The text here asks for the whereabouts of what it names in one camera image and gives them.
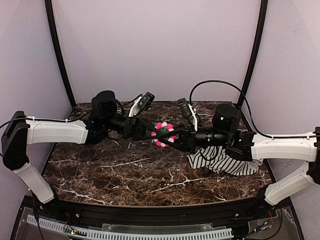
striped cloth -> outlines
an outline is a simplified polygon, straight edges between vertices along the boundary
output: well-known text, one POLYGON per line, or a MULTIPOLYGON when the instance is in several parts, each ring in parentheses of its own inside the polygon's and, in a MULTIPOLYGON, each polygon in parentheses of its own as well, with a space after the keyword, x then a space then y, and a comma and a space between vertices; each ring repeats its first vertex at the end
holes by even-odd
POLYGON ((208 168, 215 173, 226 172, 235 176, 255 174, 262 165, 263 160, 238 161, 225 154, 222 146, 200 148, 195 154, 188 155, 189 163, 193 169, 208 168))

white vein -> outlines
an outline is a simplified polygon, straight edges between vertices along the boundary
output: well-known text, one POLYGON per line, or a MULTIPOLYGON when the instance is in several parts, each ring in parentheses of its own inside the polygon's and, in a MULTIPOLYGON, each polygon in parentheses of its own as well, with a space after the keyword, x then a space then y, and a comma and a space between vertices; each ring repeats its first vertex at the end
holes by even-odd
POLYGON ((135 160, 135 161, 130 161, 130 162, 125 162, 125 163, 120 163, 120 164, 116 164, 116 165, 94 166, 93 168, 96 169, 96 168, 119 167, 119 166, 128 165, 128 164, 135 164, 135 163, 138 163, 138 162, 141 162, 141 161, 145 161, 145 160, 148 160, 148 159, 151 159, 151 157, 147 157, 147 158, 143 158, 143 159, 135 160))
POLYGON ((219 200, 221 200, 221 201, 227 201, 227 200, 225 200, 221 195, 220 195, 220 197, 217 197, 217 196, 215 196, 215 195, 213 195, 216 199, 219 199, 219 200))
POLYGON ((59 161, 49 161, 48 163, 56 164, 56 163, 62 163, 62 162, 77 162, 77 161, 68 159, 68 160, 59 160, 59 161))
POLYGON ((110 203, 109 202, 105 202, 105 201, 102 201, 102 200, 97 200, 93 197, 89 197, 89 195, 83 195, 83 194, 79 194, 77 193, 75 190, 64 190, 64 189, 60 189, 58 187, 55 186, 56 189, 60 190, 60 191, 63 191, 63 192, 66 192, 66 193, 71 193, 71 194, 75 194, 75 197, 76 198, 86 198, 86 200, 92 200, 92 201, 96 201, 98 203, 102 203, 104 205, 109 205, 110 203))
POLYGON ((172 183, 174 181, 174 176, 171 174, 170 168, 169 168, 169 174, 170 174, 170 182, 172 183))
POLYGON ((216 182, 219 183, 219 182, 221 182, 221 181, 222 181, 223 179, 225 179, 225 178, 226 178, 225 176, 223 176, 223 177, 219 177, 219 176, 218 176, 218 177, 216 178, 216 182))
POLYGON ((171 184, 169 184, 169 185, 167 185, 167 186, 165 186, 165 187, 161 187, 161 188, 159 188, 159 189, 157 189, 157 190, 148 191, 148 192, 147 192, 147 194, 151 194, 151 193, 159 192, 159 191, 162 191, 162 190, 165 190, 165 189, 171 188, 171 187, 173 187, 173 186, 179 186, 179 185, 183 185, 183 186, 185 186, 185 185, 186 185, 186 183, 195 182, 195 181, 201 181, 201 180, 205 180, 205 179, 208 179, 208 178, 209 178, 209 177, 205 177, 205 178, 197 178, 197 179, 191 179, 191 180, 186 179, 186 180, 184 180, 184 182, 171 183, 171 184))

brown marble table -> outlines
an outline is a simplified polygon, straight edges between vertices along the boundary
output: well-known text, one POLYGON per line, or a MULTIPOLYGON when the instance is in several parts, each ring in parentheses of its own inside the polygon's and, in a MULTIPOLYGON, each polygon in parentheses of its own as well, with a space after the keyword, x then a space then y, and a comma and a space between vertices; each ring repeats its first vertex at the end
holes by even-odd
MULTIPOLYGON (((196 102, 205 126, 219 102, 196 102)), ((91 108, 78 104, 71 119, 91 108)), ((155 121, 181 123, 175 102, 158 101, 143 113, 155 121)), ((240 128, 245 129, 243 122, 240 128)), ((71 202, 118 206, 181 206, 233 201, 254 197, 270 184, 265 165, 250 176, 192 169, 186 153, 157 147, 149 141, 105 139, 97 145, 57 143, 45 167, 44 178, 60 199, 71 202)))

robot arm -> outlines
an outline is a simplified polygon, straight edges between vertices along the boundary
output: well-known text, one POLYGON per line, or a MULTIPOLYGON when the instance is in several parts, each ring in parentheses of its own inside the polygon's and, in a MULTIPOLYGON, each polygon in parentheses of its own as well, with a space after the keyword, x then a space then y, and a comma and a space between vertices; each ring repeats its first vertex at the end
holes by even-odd
MULTIPOLYGON (((113 97, 114 93, 111 97, 99 93, 92 99, 93 113, 88 120, 52 122, 27 117, 27 120, 12 122, 7 126, 1 139, 4 165, 14 171, 40 202, 45 204, 54 198, 54 194, 27 157, 26 146, 59 142, 97 144, 108 137, 110 130, 114 130, 121 133, 123 139, 131 138, 136 141, 158 139, 182 152, 195 152, 196 147, 224 146, 226 154, 240 161, 269 158, 306 161, 295 172, 264 188, 261 200, 272 206, 308 186, 320 184, 318 159, 320 155, 317 145, 320 146, 318 137, 320 128, 318 127, 314 133, 309 132, 298 137, 295 135, 283 139, 276 138, 277 136, 267 138, 255 132, 238 131, 240 111, 231 105, 221 104, 216 108, 212 119, 213 127, 190 127, 184 123, 175 126, 174 131, 163 133, 148 119, 135 116, 151 104, 154 98, 152 94, 147 93, 138 98, 128 117, 117 113, 117 106, 111 100, 113 97), (155 132, 156 136, 147 134, 151 131, 155 132), (170 136, 176 136, 176 140, 174 142, 166 140, 170 136)), ((193 114, 195 110, 189 104, 180 100, 179 105, 182 116, 196 118, 193 114)), ((24 112, 18 111, 13 119, 25 117, 24 112)))

black metal rail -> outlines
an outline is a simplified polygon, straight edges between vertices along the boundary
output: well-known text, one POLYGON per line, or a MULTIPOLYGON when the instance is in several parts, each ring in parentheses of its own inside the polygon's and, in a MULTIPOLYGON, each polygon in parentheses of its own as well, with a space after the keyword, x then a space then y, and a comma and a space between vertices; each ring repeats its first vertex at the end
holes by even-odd
POLYGON ((46 15, 48 18, 48 24, 49 24, 49 29, 50 29, 50 34, 51 34, 51 39, 52 39, 52 44, 55 52, 55 57, 56 61, 59 66, 60 74, 62 77, 62 81, 64 84, 64 88, 66 91, 66 94, 69 98, 69 102, 72 107, 76 105, 76 100, 74 97, 74 94, 71 89, 71 85, 69 82, 64 58, 62 56, 61 48, 60 48, 60 43, 59 43, 59 38, 58 38, 58 33, 57 33, 57 28, 56 28, 56 22, 55 22, 55 15, 54 15, 54 10, 52 7, 52 1, 51 0, 44 0, 45 3, 45 10, 46 10, 46 15))
MULTIPOLYGON (((251 77, 254 72, 254 68, 255 68, 258 52, 259 52, 260 42, 261 42, 261 38, 262 38, 262 33, 264 30, 264 25, 265 25, 265 19, 266 19, 266 14, 267 14, 267 5, 268 5, 268 0, 261 0, 259 18, 258 18, 258 23, 257 23, 257 27, 256 27, 252 52, 251 52, 248 68, 246 70, 245 78, 244 78, 242 89, 241 89, 242 92, 244 93, 244 95, 246 95, 246 93, 248 91, 251 77)), ((244 96, 242 94, 240 94, 238 102, 237 102, 237 105, 240 108, 244 104, 244 100, 245 100, 244 96)))

